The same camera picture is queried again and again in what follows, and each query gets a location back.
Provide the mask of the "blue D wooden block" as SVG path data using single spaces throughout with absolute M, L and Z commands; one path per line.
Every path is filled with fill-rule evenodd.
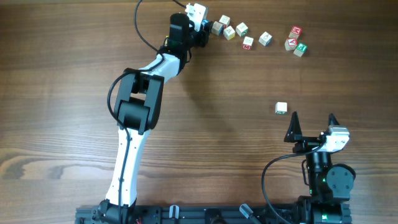
M 260 38 L 259 38 L 259 43 L 262 44 L 263 46 L 267 46 L 270 44 L 272 40 L 272 36 L 268 32 L 264 32 Z

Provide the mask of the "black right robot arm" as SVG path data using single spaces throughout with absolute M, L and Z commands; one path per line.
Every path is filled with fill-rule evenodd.
M 309 196 L 300 196 L 294 203 L 294 223 L 352 223 L 347 202 L 354 187 L 356 173 L 346 164 L 333 164 L 331 155 L 344 149 L 349 141 L 348 129 L 333 114 L 328 127 L 318 137 L 305 137 L 297 112 L 292 113 L 284 141 L 294 143 L 294 155 L 304 154 L 302 172 Z

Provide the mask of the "green sided white block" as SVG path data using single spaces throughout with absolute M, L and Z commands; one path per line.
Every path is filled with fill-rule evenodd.
M 287 113 L 287 103 L 286 102 L 277 102 L 275 104 L 275 113 L 276 114 L 286 114 Z

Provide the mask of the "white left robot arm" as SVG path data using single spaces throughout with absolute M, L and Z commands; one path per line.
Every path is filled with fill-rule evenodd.
M 208 43 L 211 26 L 206 14 L 172 14 L 169 36 L 155 60 L 140 69 L 126 68 L 113 82 L 119 89 L 108 109 L 119 127 L 119 148 L 111 185 L 99 205 L 101 222 L 131 223 L 141 157 L 159 120 L 164 84 L 190 61 L 191 48 Z

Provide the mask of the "blue framed wooden block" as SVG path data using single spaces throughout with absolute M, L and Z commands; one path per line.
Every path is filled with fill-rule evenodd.
M 214 21 L 213 25 L 211 27 L 211 32 L 214 35 L 220 36 L 222 31 L 223 31 L 223 29 L 224 29 L 224 25 L 222 23 Z

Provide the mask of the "blue N wooden block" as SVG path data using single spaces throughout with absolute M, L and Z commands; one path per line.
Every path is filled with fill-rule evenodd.
M 201 24 L 203 27 L 205 27 L 207 25 L 207 23 L 209 23 L 209 21 L 207 19 L 202 20 Z

